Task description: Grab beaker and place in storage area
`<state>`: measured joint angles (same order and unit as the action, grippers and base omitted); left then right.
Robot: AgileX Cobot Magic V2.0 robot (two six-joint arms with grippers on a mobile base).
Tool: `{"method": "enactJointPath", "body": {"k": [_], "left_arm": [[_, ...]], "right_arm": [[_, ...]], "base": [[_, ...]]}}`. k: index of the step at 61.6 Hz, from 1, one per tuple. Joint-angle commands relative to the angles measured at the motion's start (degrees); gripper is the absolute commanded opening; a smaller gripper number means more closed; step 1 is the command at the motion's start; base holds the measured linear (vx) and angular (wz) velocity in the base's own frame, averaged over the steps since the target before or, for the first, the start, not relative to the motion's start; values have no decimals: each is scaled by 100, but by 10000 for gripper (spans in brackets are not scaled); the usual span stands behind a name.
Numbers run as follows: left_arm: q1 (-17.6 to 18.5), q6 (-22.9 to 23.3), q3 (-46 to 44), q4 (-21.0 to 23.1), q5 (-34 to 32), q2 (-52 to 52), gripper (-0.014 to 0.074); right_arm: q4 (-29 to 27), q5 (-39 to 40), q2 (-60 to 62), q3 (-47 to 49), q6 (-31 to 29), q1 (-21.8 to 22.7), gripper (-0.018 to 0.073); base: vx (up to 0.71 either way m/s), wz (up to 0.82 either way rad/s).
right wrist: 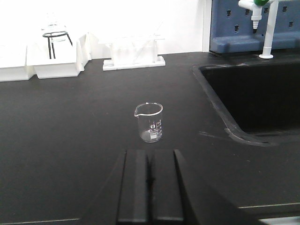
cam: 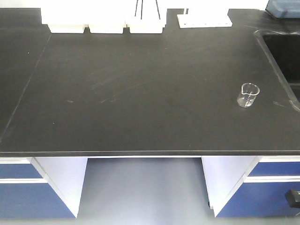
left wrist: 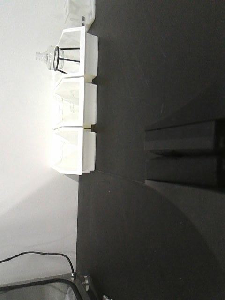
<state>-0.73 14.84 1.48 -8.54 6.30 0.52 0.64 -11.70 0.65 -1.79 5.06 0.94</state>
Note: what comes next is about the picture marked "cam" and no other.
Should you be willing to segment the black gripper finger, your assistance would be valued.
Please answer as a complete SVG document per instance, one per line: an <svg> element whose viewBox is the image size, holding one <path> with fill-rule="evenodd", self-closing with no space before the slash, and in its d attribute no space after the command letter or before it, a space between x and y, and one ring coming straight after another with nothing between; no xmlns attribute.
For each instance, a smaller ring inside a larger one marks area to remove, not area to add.
<svg viewBox="0 0 300 225"><path fill-rule="evenodd" d="M299 208L300 207L300 192L294 189L290 189L285 193L285 198L288 202L289 207Z"/></svg>

